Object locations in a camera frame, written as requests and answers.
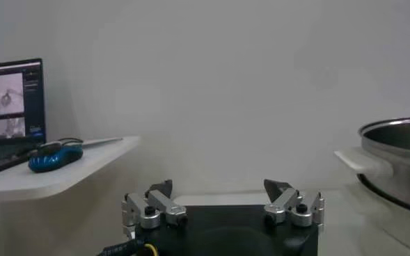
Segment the white wall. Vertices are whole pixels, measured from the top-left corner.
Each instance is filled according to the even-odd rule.
[[[410,115],[410,0],[0,0],[0,61],[34,56],[51,138],[142,135],[138,191],[336,186],[332,151]]]

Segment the white shelf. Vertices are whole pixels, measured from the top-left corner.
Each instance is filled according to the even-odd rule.
[[[0,172],[0,202],[45,198],[60,193],[130,151],[139,141],[138,136],[130,136],[90,146],[80,160],[48,173],[33,173],[28,162],[3,170]]]

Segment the laptop screen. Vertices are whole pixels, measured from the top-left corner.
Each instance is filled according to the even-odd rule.
[[[0,63],[0,145],[45,142],[42,60]]]

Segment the yellow cable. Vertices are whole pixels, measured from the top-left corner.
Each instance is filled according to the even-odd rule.
[[[152,244],[146,243],[146,244],[144,245],[144,247],[146,247],[146,248],[148,248],[149,250],[151,250],[151,251],[152,251],[152,254],[153,254],[154,256],[158,256],[157,249],[156,249],[155,246],[153,246]]]

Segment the computer mouse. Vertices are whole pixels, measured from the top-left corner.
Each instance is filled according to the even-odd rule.
[[[45,173],[68,165],[83,155],[82,145],[53,144],[38,150],[29,159],[29,168],[35,173]]]

